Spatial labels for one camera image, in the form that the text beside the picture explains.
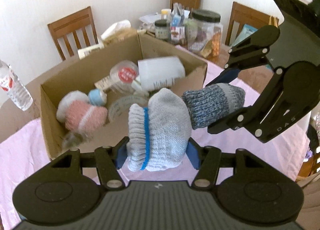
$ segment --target blue stripe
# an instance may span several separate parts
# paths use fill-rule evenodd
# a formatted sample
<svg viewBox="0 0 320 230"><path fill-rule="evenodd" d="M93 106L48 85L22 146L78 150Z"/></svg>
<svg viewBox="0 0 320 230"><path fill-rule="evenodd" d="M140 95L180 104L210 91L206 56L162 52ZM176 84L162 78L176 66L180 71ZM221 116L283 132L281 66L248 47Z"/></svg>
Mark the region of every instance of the blue stripe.
<svg viewBox="0 0 320 230"><path fill-rule="evenodd" d="M148 108L144 108L144 132L146 136L146 157L140 170L144 170L150 159L150 133L149 133L149 114Z"/></svg>

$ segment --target red round sticker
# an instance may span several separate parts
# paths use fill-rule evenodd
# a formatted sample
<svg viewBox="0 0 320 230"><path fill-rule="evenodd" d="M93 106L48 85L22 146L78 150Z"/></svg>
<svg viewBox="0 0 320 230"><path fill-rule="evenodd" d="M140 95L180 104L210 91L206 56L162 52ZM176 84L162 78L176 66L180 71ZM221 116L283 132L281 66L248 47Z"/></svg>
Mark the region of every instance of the red round sticker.
<svg viewBox="0 0 320 230"><path fill-rule="evenodd" d="M132 68L121 68L118 74L120 80L124 83L132 83L137 77L137 73Z"/></svg>

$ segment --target brown fabric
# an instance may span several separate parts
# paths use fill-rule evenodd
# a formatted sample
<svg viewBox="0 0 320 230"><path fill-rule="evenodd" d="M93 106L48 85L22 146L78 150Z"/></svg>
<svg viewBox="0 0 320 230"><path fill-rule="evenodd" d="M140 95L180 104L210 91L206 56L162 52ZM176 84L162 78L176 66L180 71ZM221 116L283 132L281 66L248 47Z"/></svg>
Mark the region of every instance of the brown fabric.
<svg viewBox="0 0 320 230"><path fill-rule="evenodd" d="M320 173L298 182L303 189L304 203L297 223L305 230L320 229Z"/></svg>

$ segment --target plastic lid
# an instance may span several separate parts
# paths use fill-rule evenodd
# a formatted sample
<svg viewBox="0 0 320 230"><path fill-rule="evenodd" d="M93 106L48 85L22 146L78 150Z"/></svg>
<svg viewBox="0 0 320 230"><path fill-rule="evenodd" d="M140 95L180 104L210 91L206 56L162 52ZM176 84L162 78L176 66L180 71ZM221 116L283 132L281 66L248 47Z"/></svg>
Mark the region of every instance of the plastic lid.
<svg viewBox="0 0 320 230"><path fill-rule="evenodd" d="M219 13L208 10L193 10L192 17L199 21L208 23L219 23L221 15Z"/></svg>
<svg viewBox="0 0 320 230"><path fill-rule="evenodd" d="M157 20L155 21L155 26L157 27L166 27L167 26L167 20Z"/></svg>

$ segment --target robotic arm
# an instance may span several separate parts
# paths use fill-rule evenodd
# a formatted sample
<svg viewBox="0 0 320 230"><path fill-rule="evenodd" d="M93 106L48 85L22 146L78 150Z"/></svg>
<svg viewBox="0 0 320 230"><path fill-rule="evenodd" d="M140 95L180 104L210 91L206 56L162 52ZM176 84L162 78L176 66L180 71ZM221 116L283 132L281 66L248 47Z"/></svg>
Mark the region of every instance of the robotic arm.
<svg viewBox="0 0 320 230"><path fill-rule="evenodd" d="M257 139L274 138L320 101L320 0L274 0L285 21L265 26L231 48L225 70L209 83L229 83L243 69L269 64L274 75L253 106L208 127L209 133L245 127ZM303 192L292 180L247 150L222 153L192 138L187 156L198 174L187 182L132 181L117 169L125 137L94 153L70 150L17 186L16 230L87 229L302 229L295 219ZM101 185L82 175L96 168ZM216 185L220 168L234 175Z"/></svg>

